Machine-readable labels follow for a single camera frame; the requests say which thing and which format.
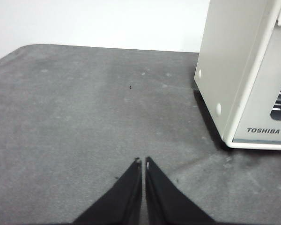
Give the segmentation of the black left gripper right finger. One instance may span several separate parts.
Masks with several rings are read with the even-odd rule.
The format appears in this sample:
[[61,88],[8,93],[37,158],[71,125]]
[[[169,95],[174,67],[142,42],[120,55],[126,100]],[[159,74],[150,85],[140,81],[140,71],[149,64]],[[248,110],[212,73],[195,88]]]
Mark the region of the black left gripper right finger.
[[151,157],[146,157],[146,201],[151,225],[214,225],[205,211],[186,197]]

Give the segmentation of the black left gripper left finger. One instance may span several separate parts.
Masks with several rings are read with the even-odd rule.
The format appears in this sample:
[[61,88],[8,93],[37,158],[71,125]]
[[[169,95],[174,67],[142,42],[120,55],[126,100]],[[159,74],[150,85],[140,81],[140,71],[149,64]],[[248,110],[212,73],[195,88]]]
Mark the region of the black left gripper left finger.
[[142,165],[137,157],[115,184],[73,221],[74,225],[138,225]]

